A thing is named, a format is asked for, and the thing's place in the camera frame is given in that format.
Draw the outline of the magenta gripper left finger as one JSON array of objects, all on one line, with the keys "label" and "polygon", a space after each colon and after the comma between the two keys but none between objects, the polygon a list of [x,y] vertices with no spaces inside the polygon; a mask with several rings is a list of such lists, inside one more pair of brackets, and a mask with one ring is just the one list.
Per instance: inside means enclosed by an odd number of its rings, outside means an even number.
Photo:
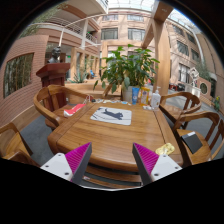
[{"label": "magenta gripper left finger", "polygon": [[79,185],[85,173],[91,153],[92,143],[89,142],[66,154],[57,153],[42,165],[41,168]]}]

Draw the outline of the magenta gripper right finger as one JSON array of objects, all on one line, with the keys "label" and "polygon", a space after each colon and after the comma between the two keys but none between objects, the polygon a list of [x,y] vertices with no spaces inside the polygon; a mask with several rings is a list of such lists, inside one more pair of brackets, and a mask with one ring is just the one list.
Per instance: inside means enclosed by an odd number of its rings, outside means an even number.
[{"label": "magenta gripper right finger", "polygon": [[133,144],[132,153],[143,185],[181,170],[181,167],[169,155],[158,155],[137,143]]}]

